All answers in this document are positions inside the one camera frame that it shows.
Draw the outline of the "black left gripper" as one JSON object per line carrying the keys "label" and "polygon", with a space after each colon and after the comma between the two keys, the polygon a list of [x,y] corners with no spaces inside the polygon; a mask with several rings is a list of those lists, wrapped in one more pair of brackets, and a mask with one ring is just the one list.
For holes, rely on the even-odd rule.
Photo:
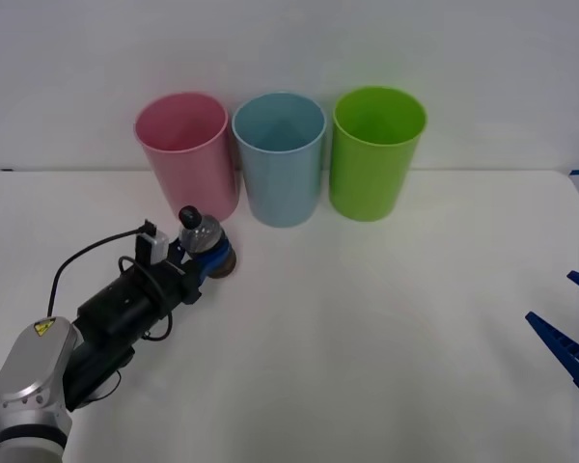
{"label": "black left gripper", "polygon": [[195,303],[205,279],[223,279],[234,271],[234,248],[224,233],[210,249],[192,253],[191,259],[176,238],[169,245],[168,260],[146,266],[147,316],[165,316],[180,304]]}

